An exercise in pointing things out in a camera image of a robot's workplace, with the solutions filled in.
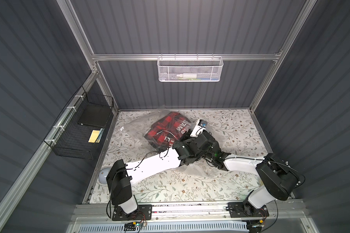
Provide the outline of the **red black plaid shirt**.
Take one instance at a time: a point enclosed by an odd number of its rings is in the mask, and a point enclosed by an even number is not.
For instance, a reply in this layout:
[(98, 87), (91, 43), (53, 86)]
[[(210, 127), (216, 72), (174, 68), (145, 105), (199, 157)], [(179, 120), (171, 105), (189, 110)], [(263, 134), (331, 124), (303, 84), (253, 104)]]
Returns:
[(170, 112), (154, 122), (144, 138), (158, 152), (163, 152), (181, 139), (192, 122), (179, 112)]

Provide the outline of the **clear plastic vacuum bag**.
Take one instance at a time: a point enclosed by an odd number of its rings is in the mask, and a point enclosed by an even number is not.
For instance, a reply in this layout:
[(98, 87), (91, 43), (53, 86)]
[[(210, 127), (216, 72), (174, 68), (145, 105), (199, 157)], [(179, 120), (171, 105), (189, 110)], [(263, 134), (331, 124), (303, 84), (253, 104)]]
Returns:
[(153, 122), (143, 135), (153, 151), (137, 162), (126, 164), (128, 175), (139, 182), (158, 173), (187, 168), (205, 160), (211, 167), (224, 170), (226, 154), (204, 119), (193, 122), (180, 112), (159, 112), (160, 119)]

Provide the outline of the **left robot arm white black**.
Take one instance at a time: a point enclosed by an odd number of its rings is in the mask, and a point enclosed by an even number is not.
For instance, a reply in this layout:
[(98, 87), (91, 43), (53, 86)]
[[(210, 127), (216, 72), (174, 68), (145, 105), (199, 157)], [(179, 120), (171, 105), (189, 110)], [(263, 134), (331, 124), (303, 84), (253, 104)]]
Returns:
[(106, 176), (108, 203), (121, 207), (125, 214), (137, 211), (138, 204), (132, 192), (133, 186), (163, 171), (191, 164), (202, 157), (204, 152), (189, 139), (175, 143), (151, 157), (145, 156), (140, 161), (126, 163), (122, 159), (117, 160)]

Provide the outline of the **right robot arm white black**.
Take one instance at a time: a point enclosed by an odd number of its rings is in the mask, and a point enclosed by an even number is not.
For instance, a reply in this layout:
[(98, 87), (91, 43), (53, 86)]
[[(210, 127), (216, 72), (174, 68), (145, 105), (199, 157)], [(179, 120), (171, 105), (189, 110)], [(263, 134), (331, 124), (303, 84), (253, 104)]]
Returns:
[(262, 185), (243, 201), (245, 209), (260, 209), (271, 201), (285, 201), (293, 190), (305, 182), (305, 176), (285, 164), (277, 155), (243, 157), (221, 150), (217, 140), (207, 131), (184, 141), (197, 159), (203, 158), (212, 167), (224, 171), (246, 172), (260, 178)]

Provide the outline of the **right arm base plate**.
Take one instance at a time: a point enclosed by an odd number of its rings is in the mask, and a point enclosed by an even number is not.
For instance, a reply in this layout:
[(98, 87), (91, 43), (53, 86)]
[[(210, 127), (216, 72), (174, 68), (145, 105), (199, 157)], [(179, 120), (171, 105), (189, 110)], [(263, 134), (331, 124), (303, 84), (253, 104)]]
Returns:
[(227, 203), (226, 210), (229, 212), (230, 217), (232, 218), (238, 218), (238, 217), (267, 218), (269, 216), (269, 212), (265, 205), (257, 209), (253, 207), (251, 204), (245, 203), (245, 202), (229, 202)]

